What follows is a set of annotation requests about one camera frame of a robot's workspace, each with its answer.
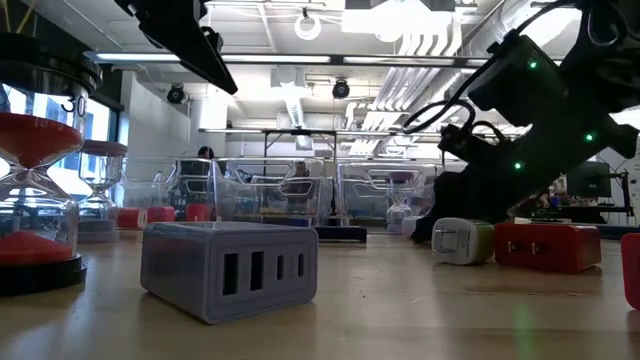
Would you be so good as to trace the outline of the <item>grey lavender multiport charger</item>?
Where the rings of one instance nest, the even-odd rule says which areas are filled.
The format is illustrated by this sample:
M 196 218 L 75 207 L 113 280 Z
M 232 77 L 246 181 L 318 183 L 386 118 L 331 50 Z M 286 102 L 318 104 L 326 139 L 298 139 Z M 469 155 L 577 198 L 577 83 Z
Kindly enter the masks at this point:
M 153 223 L 143 232 L 140 284 L 203 322 L 218 324 L 312 301 L 318 248 L 310 227 Z

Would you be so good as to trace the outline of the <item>black metal workstation frame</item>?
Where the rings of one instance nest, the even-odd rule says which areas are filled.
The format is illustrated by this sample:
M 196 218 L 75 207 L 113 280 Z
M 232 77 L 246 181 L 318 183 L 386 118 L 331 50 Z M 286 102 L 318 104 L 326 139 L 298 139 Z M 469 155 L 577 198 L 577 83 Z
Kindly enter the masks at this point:
M 329 147 L 333 150 L 333 160 L 337 160 L 337 142 L 340 136 L 351 136 L 355 138 L 388 138 L 395 136 L 406 137 L 406 134 L 395 131 L 345 131 L 345 130 L 328 130 L 328 129 L 269 129 L 269 128 L 225 128 L 225 129 L 207 129 L 207 128 L 199 128 L 199 133 L 207 133 L 207 134 L 261 134 L 264 137 L 263 140 L 263 156 L 268 156 L 268 148 L 272 145 L 272 142 L 269 141 L 269 136 L 271 134 L 277 134 L 278 138 L 281 138 L 283 135 L 288 135 L 292 137 L 296 136 L 308 136 L 308 137 L 320 137 L 324 138 L 325 136 L 330 136 L 333 138 L 332 142 L 328 142 Z

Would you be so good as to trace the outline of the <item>clear plastic bin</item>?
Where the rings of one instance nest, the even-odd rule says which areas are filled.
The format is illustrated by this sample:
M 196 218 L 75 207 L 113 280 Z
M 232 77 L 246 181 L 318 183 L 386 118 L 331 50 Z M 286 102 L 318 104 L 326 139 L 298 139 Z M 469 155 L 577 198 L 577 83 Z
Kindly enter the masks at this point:
M 441 173 L 439 166 L 390 161 L 340 163 L 337 180 L 342 223 L 356 225 L 363 221 L 381 221 L 386 229 L 387 210 L 391 204 L 387 194 L 387 176 L 399 171 L 414 174 L 414 191 L 406 201 L 412 209 L 411 216 L 428 211 L 434 202 L 433 183 Z
M 290 194 L 295 163 L 304 161 L 313 183 L 307 196 Z M 226 158 L 226 168 L 213 170 L 215 216 L 240 221 L 291 226 L 321 224 L 334 207 L 333 180 L 325 162 L 314 158 Z
M 171 206 L 176 222 L 188 222 L 188 204 L 208 204 L 212 220 L 212 165 L 211 160 L 193 157 L 127 157 L 117 199 L 129 208 Z

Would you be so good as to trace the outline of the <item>green and white charger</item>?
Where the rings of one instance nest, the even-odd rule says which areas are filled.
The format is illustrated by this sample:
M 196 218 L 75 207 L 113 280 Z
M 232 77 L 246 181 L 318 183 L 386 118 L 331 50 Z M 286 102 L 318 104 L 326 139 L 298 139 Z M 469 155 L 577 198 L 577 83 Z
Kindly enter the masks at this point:
M 436 263 L 474 265 L 494 254 L 494 226 L 485 221 L 441 218 L 434 224 L 431 248 Z

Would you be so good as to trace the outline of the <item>black overhead light bar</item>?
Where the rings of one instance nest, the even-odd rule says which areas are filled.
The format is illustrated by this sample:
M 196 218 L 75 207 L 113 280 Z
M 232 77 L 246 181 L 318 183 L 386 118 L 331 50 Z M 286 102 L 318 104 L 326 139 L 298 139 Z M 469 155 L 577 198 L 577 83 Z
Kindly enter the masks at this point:
M 178 57 L 165 52 L 98 52 L 85 55 L 96 63 L 178 63 Z M 460 68 L 477 69 L 488 58 L 452 56 L 396 56 L 396 55 L 340 55 L 340 54 L 281 54 L 281 53 L 230 53 L 222 60 L 231 65 L 326 65 L 358 67 L 403 68 Z

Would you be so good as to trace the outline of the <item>black computer monitor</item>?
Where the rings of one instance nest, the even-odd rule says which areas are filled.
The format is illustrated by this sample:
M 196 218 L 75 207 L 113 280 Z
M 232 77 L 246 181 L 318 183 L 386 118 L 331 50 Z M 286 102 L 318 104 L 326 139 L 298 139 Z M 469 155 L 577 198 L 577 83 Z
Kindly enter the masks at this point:
M 566 175 L 567 191 L 572 196 L 596 198 L 611 196 L 610 169 L 603 162 L 585 162 Z

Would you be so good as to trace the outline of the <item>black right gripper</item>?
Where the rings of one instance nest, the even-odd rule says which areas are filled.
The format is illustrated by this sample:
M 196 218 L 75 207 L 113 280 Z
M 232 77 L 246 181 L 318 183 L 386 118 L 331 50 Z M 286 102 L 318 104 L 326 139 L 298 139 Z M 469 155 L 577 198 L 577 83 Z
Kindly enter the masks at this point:
M 415 244 L 430 244 L 439 218 L 453 217 L 499 223 L 509 217 L 508 211 L 520 202 L 510 187 L 474 171 L 449 172 L 439 175 L 433 185 L 434 204 L 430 216 L 420 217 L 410 239 Z

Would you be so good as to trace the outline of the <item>black capped red sand hourglass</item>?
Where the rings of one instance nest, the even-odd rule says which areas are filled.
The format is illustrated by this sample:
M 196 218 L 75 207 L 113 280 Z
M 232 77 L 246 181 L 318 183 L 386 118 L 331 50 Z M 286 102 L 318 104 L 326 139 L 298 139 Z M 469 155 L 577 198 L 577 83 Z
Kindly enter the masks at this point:
M 79 151 L 102 70 L 84 54 L 0 33 L 0 297 L 84 282 L 76 200 L 48 174 Z

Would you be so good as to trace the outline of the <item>pink charger with white end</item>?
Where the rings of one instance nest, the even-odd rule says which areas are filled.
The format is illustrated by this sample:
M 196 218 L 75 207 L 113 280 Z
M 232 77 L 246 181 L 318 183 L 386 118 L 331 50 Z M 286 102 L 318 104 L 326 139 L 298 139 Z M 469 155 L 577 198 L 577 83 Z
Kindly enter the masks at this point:
M 116 225 L 121 229 L 143 229 L 147 225 L 147 210 L 143 208 L 120 208 Z

